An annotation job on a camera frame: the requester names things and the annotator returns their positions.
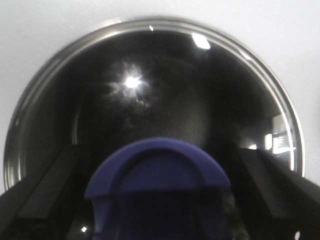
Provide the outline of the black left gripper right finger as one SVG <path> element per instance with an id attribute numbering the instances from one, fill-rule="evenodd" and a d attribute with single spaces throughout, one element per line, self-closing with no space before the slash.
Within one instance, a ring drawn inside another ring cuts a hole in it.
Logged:
<path id="1" fill-rule="evenodd" d="M 320 188 L 261 150 L 236 153 L 236 201 L 252 240 L 318 240 Z"/>

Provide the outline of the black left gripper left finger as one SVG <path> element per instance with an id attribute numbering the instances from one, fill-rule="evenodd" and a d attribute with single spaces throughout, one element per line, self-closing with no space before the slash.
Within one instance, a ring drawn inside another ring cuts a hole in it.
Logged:
<path id="1" fill-rule="evenodd" d="M 0 198 L 0 238 L 82 239 L 82 159 L 82 146 L 69 145 L 6 191 Z"/>

